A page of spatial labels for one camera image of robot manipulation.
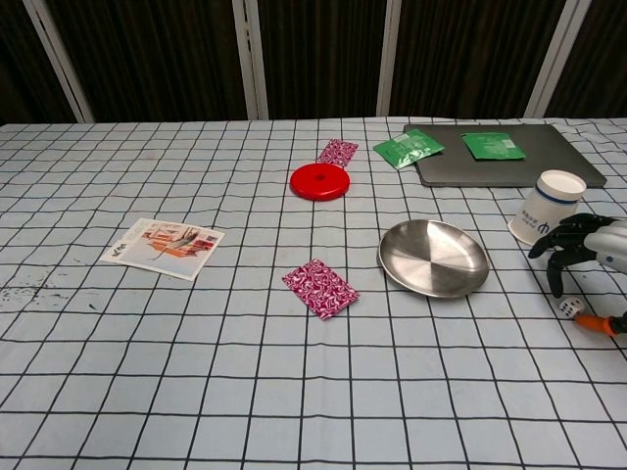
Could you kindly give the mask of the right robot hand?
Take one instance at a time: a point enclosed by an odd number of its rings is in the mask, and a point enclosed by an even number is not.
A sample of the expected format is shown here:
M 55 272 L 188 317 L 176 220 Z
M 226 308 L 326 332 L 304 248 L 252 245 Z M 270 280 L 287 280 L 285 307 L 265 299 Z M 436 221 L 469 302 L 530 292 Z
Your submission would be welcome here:
M 561 220 L 557 227 L 542 236 L 529 251 L 536 259 L 546 250 L 554 252 L 546 269 L 554 298 L 563 295 L 562 271 L 574 264 L 595 260 L 613 270 L 626 271 L 626 221 L 592 213 L 577 213 Z M 626 316 L 594 316 L 584 304 L 571 297 L 562 301 L 559 310 L 580 326 L 609 337 L 626 332 Z

